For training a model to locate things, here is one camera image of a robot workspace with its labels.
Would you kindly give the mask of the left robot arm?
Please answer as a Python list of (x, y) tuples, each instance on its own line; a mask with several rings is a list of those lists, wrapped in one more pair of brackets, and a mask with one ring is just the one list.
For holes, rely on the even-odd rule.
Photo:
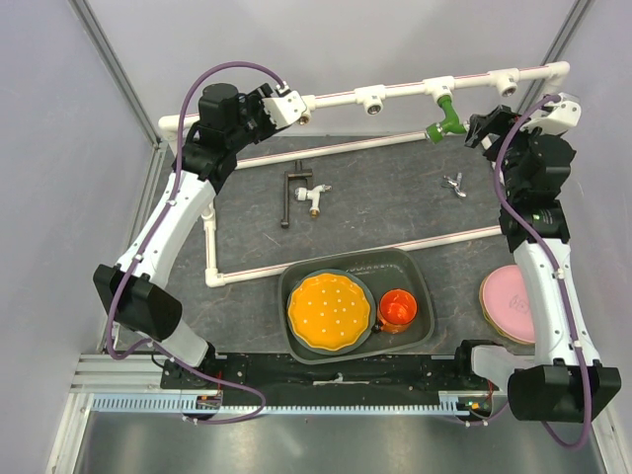
[(205, 87), (197, 114), (175, 116), (173, 171), (144, 227), (112, 266), (99, 265), (93, 282), (108, 324), (140, 336), (142, 343), (184, 363), (195, 388), (216, 377), (212, 345), (185, 322), (183, 305), (166, 286), (194, 224), (213, 203), (247, 146), (292, 126), (304, 113), (301, 96), (287, 85), (264, 84), (243, 93), (226, 83)]

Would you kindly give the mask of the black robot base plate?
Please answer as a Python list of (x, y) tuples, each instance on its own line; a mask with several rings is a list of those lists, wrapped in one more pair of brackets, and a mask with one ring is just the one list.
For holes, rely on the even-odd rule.
[(308, 365), (288, 354), (219, 355), (202, 372), (260, 391), (277, 386), (318, 386), (351, 382), (403, 385), (430, 391), (500, 392), (495, 383), (466, 371), (452, 355), (376, 355)]

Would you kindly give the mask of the green plastic water faucet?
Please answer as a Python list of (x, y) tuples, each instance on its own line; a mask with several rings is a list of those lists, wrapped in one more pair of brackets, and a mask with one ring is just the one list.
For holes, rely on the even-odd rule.
[(453, 107), (452, 98), (443, 95), (436, 100), (436, 104), (443, 111), (444, 117), (426, 128), (427, 139), (432, 143), (439, 143), (449, 134), (465, 134), (466, 127)]

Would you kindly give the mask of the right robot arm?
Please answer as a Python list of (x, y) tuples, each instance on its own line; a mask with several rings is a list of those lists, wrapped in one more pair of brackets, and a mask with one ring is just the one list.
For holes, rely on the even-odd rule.
[(589, 422), (621, 388), (618, 369), (602, 364), (584, 323), (558, 200), (576, 156), (563, 135), (580, 115), (579, 103), (563, 95), (548, 96), (523, 115), (499, 106), (471, 117), (465, 141), (474, 148), (496, 138), (484, 155), (496, 165), (499, 222), (525, 283), (535, 355), (526, 363), (494, 343), (464, 341), (451, 372), (467, 389), (490, 380), (507, 393), (520, 421)]

